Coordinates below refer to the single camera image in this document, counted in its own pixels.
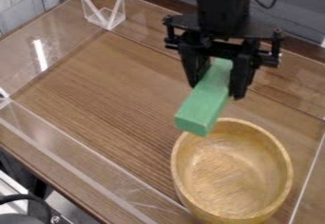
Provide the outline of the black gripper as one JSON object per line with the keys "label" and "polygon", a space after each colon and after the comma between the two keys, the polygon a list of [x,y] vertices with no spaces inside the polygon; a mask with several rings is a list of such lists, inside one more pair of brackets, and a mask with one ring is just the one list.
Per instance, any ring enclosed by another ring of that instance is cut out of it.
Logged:
{"label": "black gripper", "polygon": [[[271,9],[276,0],[268,4],[254,0],[263,9]],[[165,16],[167,37],[164,46],[179,49],[187,83],[195,87],[210,68],[210,56],[236,53],[232,60],[230,95],[235,100],[244,97],[252,83],[255,70],[260,64],[276,66],[280,56],[282,32],[259,25],[250,17],[250,0],[196,0],[195,13]],[[173,29],[184,33],[176,35]],[[216,43],[212,40],[242,39],[240,46]]]}

